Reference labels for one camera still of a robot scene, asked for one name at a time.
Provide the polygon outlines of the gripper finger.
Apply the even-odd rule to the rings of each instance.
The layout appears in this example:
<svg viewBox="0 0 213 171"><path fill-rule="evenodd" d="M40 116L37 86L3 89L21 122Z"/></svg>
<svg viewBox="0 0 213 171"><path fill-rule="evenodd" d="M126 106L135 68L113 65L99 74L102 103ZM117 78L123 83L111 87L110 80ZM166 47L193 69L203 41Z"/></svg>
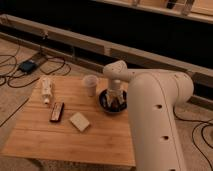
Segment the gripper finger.
<svg viewBox="0 0 213 171"><path fill-rule="evenodd" d="M106 101L107 101L108 107L111 107L112 97L110 95L108 95L108 94L106 94Z"/></svg>
<svg viewBox="0 0 213 171"><path fill-rule="evenodd" d="M119 106L124 104L125 100L124 100L123 92L119 93L119 95L117 96L117 99L119 102Z"/></svg>

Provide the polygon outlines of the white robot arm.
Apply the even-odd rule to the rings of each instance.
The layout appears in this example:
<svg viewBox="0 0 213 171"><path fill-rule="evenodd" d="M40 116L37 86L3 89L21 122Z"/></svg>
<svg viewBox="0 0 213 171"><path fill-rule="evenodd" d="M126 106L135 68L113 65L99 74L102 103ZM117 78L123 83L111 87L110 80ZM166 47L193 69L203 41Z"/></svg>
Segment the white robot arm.
<svg viewBox="0 0 213 171"><path fill-rule="evenodd" d="M137 171L187 171L174 107L193 95L191 77L164 69L129 69L123 60L103 68L128 84L127 112Z"/></svg>

